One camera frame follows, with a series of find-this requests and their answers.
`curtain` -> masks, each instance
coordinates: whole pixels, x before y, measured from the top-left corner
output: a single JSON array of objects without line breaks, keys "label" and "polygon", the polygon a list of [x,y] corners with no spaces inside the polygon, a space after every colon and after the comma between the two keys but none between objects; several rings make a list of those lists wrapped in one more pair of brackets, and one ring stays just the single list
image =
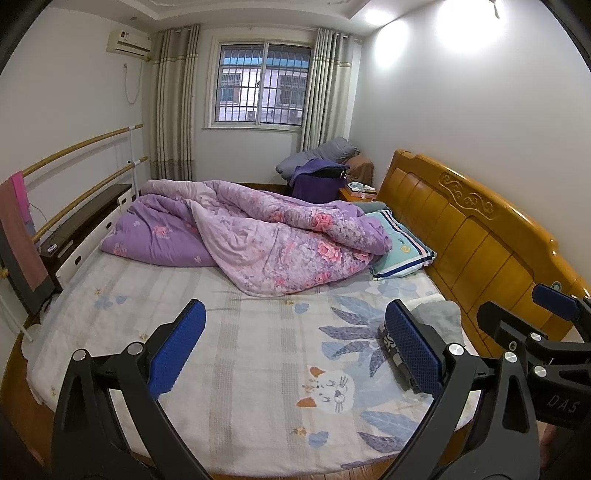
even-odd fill
[{"label": "curtain", "polygon": [[345,131],[353,42],[351,35],[318,29],[302,122],[302,150],[316,148]]},{"label": "curtain", "polygon": [[149,93],[153,179],[193,180],[193,90],[199,25],[159,32]]}]

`wooden headboard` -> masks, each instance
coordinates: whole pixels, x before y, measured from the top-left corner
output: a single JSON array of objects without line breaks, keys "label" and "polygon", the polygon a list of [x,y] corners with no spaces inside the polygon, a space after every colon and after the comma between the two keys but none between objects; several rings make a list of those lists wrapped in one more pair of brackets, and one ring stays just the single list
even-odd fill
[{"label": "wooden headboard", "polygon": [[581,297],[589,295],[587,284],[558,254],[557,241],[495,192],[432,158],[396,150],[377,200],[437,252],[427,273],[460,306],[462,326],[480,355],[502,352],[476,321],[488,300],[552,340],[572,327],[535,305],[531,290],[544,283]]}]

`bed sheet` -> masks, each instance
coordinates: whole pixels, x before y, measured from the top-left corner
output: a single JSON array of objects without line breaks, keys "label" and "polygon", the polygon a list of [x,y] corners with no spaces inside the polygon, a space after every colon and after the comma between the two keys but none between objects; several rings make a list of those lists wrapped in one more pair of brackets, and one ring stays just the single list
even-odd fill
[{"label": "bed sheet", "polygon": [[[76,349],[118,353],[196,298],[206,306],[205,331],[160,397],[196,458],[226,475],[339,471],[395,455],[427,411],[431,396],[401,386],[375,335],[392,299],[436,292],[422,270],[380,281],[366,270],[261,299],[217,268],[158,267],[95,251],[52,306],[27,378],[55,410]],[[460,426],[477,400],[472,393]],[[147,456],[119,392],[113,402],[130,447]]]}]

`window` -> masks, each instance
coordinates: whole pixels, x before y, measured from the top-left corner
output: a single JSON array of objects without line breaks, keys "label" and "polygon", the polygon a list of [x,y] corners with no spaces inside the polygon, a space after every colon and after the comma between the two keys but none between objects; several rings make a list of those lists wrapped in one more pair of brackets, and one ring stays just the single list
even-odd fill
[{"label": "window", "polygon": [[294,45],[222,45],[214,122],[301,126],[310,55]]}]

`textured blue pad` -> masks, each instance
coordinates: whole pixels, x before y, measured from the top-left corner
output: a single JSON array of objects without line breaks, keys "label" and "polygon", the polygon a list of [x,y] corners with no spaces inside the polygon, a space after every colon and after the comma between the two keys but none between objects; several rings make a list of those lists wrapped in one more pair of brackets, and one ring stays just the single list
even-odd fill
[{"label": "textured blue pad", "polygon": [[531,298],[540,307],[549,310],[565,320],[573,321],[579,317],[579,304],[573,297],[538,283],[531,291]]},{"label": "textured blue pad", "polygon": [[396,343],[404,365],[425,393],[437,397],[443,389],[441,362],[425,342],[413,321],[395,302],[386,308],[386,329]]},{"label": "textured blue pad", "polygon": [[154,398],[170,392],[205,329],[205,305],[195,302],[168,336],[150,364],[148,389]]}]

